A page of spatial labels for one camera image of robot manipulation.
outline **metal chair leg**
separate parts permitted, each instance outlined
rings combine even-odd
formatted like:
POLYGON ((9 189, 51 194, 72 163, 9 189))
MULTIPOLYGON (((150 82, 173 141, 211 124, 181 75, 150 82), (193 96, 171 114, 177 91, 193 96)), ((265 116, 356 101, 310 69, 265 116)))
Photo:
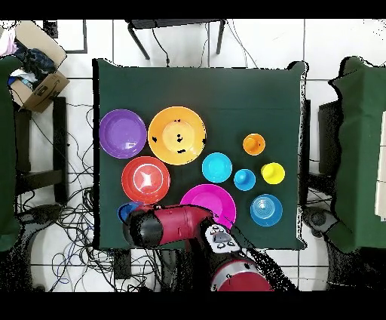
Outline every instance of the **metal chair leg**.
POLYGON ((148 55, 148 53, 146 52, 145 48, 143 47, 141 41, 138 39, 138 37, 136 36, 136 33, 134 32, 133 28, 128 25, 127 26, 127 30, 129 30, 129 33, 131 34, 131 36, 133 37, 133 40, 136 42, 136 45, 138 45, 138 48, 141 50, 141 52, 143 53, 143 55, 145 56, 145 58, 147 60, 150 60, 150 57, 148 55))
POLYGON ((220 54, 220 51, 221 51, 222 34, 224 33, 224 27, 225 27, 225 20, 221 20, 220 27, 219 27, 219 38, 217 39, 217 50, 216 50, 217 54, 220 54))

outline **purple plate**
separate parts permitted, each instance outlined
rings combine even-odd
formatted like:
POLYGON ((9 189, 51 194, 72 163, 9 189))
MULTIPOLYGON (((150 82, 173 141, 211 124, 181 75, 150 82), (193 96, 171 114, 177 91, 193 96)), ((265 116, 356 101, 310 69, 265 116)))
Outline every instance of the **purple plate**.
POLYGON ((146 126, 134 112, 116 109, 100 121, 100 145, 115 158, 131 158, 146 143, 146 126))

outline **dark green tablecloth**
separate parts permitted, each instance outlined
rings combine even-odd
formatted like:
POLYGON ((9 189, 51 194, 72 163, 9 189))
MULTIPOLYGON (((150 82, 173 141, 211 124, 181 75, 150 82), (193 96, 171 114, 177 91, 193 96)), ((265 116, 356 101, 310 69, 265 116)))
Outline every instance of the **dark green tablecloth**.
MULTIPOLYGON (((100 102, 100 119, 113 109, 129 109, 148 127, 162 109, 186 106, 205 123, 207 144, 200 156, 187 165, 167 165, 171 184, 161 204, 178 204, 193 186, 208 183, 201 173, 201 163, 209 153, 223 152, 233 163, 233 173, 219 185, 231 193, 237 206, 235 226, 240 232, 232 228, 237 240, 243 247, 248 246, 245 238, 256 248, 304 247, 296 238, 303 62, 289 70, 138 68, 113 66, 104 60, 93 63, 94 81, 99 79, 99 96, 95 87, 94 94, 100 102), (242 142, 249 133, 265 138, 261 155, 244 152, 242 142), (279 185, 268 185, 261 177, 260 168, 269 162, 279 162, 286 170, 279 185), (256 185, 248 192, 241 192, 233 184, 234 173, 241 168, 256 174, 256 185), (283 205, 283 217, 269 228, 257 226, 250 217, 251 201, 263 193, 277 196, 283 205)), ((147 144, 139 155, 154 156, 147 144)), ((130 201, 121 187, 121 172, 129 161, 113 158, 100 149, 100 248, 128 248, 117 209, 130 201)))
POLYGON ((14 216, 16 145, 14 106, 8 87, 9 75, 20 67, 16 57, 0 57, 0 251, 14 245, 20 229, 14 216))
POLYGON ((386 69, 369 66, 358 57, 342 63, 340 77, 332 82, 338 88, 344 116, 339 128, 342 155, 333 208, 340 221, 327 235, 344 252, 386 248, 386 222, 381 222, 374 210, 386 69))

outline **blue bowl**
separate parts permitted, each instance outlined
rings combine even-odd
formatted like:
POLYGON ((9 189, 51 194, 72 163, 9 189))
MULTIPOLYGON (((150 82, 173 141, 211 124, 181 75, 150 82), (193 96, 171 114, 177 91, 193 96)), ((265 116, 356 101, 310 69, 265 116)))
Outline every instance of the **blue bowl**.
POLYGON ((259 226, 273 226, 279 222, 282 214, 283 206, 273 195, 261 195, 250 205, 250 216, 259 226))
POLYGON ((231 160, 223 153, 210 153, 202 162, 202 173, 210 182, 224 182, 232 173, 231 160))
POLYGON ((142 205, 142 202, 139 201, 133 201, 126 203, 119 207, 117 211, 118 219, 121 222, 126 221, 127 216, 134 210, 136 210, 140 205, 142 205))
POLYGON ((241 191, 248 191, 255 186, 255 174, 248 169, 241 169, 234 175, 234 185, 241 191))

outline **yellow cup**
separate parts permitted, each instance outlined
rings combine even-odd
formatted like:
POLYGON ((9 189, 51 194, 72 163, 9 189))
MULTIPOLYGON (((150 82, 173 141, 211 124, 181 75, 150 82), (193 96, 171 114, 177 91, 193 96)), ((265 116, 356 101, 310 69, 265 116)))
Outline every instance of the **yellow cup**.
POLYGON ((261 172, 263 179, 269 184, 279 184, 286 175, 283 166, 276 162, 263 165, 261 172))

